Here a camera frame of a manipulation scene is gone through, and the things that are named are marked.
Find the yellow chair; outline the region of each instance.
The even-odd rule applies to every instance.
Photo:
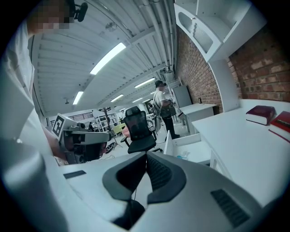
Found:
[[[113,127],[114,133],[116,135],[119,134],[119,133],[122,133],[122,127],[124,127],[124,126],[126,126],[126,124],[125,123],[122,123],[122,124],[119,124],[119,125]]]

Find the desk drawer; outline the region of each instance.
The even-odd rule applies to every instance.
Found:
[[[175,156],[195,163],[210,163],[210,148],[201,140],[200,134],[190,135],[179,139],[171,139],[168,131],[164,154]]]

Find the metal shelving rack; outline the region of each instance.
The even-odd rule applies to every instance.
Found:
[[[117,125],[119,124],[119,120],[118,120],[118,117],[116,116],[116,113],[108,114],[108,117],[111,120],[110,121],[110,126],[111,126],[112,129],[113,129],[115,123]],[[96,122],[97,122],[97,127],[99,128],[99,131],[103,131],[103,132],[107,131],[108,122],[106,120],[105,115],[98,116],[95,119],[96,119]]]

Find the shoulder strap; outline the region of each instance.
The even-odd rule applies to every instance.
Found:
[[[154,104],[160,109],[160,107],[158,106],[157,102],[156,102],[156,95],[157,95],[157,92],[154,93],[154,96],[153,96],[153,102]]]

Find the brick wall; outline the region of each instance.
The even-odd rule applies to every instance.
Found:
[[[239,98],[290,102],[290,62],[267,26],[229,57]]]
[[[188,88],[193,103],[212,103],[222,112],[222,100],[212,70],[187,34],[177,27],[178,59],[176,76]]]

